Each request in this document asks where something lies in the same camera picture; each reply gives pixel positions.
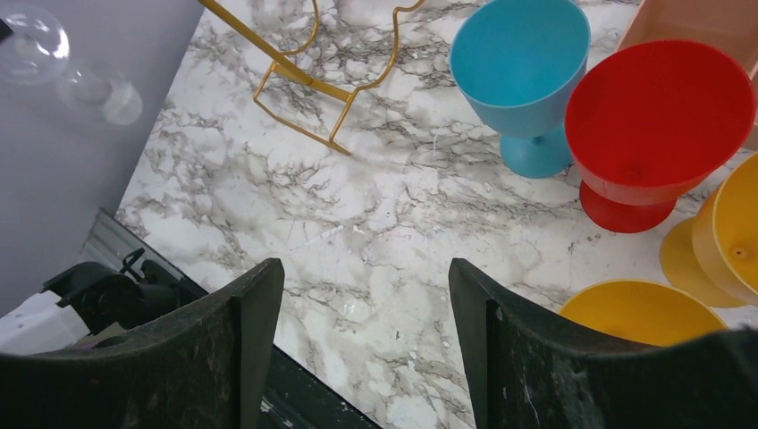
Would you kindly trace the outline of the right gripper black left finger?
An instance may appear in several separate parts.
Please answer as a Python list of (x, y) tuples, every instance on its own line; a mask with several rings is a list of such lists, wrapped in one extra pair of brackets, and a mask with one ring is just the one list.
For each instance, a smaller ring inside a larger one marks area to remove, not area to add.
[(101, 347), (2, 355), (2, 427), (256, 427), (284, 279), (268, 258)]

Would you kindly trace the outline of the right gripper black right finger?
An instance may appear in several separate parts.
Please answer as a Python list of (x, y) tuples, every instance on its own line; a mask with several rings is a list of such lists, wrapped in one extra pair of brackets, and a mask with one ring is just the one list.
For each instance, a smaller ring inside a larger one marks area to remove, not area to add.
[(455, 258), (451, 306), (479, 428), (754, 428), (757, 332), (655, 347), (597, 332)]

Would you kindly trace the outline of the yellow wine glass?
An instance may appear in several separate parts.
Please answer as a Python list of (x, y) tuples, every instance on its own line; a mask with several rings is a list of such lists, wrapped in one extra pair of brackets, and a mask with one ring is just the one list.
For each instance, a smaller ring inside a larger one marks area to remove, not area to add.
[(757, 155), (746, 158), (674, 226), (659, 255), (676, 289), (711, 307), (757, 305)]
[(699, 299), (668, 285), (638, 279), (587, 287), (563, 305), (560, 315), (598, 332), (662, 347), (728, 329)]

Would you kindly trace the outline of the yellow front wine glass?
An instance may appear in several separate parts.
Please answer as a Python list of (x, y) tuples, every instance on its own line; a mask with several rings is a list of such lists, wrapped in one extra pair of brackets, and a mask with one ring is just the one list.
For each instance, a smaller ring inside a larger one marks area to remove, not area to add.
[(757, 155), (746, 158), (674, 226), (659, 255), (676, 289), (711, 307), (757, 305)]

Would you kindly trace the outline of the red plastic wine glass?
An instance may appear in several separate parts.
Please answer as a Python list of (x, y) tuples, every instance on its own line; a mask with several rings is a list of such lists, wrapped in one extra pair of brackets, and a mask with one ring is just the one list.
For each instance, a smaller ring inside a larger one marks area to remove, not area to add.
[(659, 40), (609, 56), (579, 82), (564, 119), (585, 214), (620, 233), (662, 223), (743, 145), (755, 111), (750, 77), (715, 47)]

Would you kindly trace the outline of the blue plastic wine glass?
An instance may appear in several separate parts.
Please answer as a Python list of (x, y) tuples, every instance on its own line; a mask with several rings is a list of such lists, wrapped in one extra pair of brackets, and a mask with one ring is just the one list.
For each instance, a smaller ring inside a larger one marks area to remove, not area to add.
[(590, 45), (585, 13), (566, 0), (491, 1), (460, 27), (451, 76), (500, 135), (501, 158), (514, 173), (547, 178), (571, 164), (563, 120)]

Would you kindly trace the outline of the clear front wine glass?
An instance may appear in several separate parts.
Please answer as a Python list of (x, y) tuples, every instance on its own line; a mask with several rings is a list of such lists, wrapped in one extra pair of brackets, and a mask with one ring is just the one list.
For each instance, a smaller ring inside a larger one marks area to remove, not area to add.
[(71, 47), (61, 22), (34, 4), (1, 3), (1, 79), (43, 85), (66, 69)]

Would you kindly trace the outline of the clear wine glass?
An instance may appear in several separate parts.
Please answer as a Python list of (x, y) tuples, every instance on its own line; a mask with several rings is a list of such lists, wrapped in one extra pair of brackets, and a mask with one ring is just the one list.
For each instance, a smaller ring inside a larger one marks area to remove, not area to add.
[(56, 80), (55, 89), (67, 107), (93, 122), (128, 126), (143, 112), (135, 86), (104, 63), (71, 61)]
[(66, 69), (71, 47), (61, 22), (34, 4), (1, 3), (1, 79), (43, 85)]

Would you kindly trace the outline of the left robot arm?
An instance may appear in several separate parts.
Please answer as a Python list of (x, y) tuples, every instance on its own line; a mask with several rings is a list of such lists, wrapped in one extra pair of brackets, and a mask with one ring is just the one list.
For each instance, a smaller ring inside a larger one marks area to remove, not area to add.
[(146, 324), (181, 306), (179, 280), (139, 248), (118, 270), (79, 263), (43, 284), (1, 317), (1, 352), (28, 356), (73, 346), (114, 324), (124, 330)]

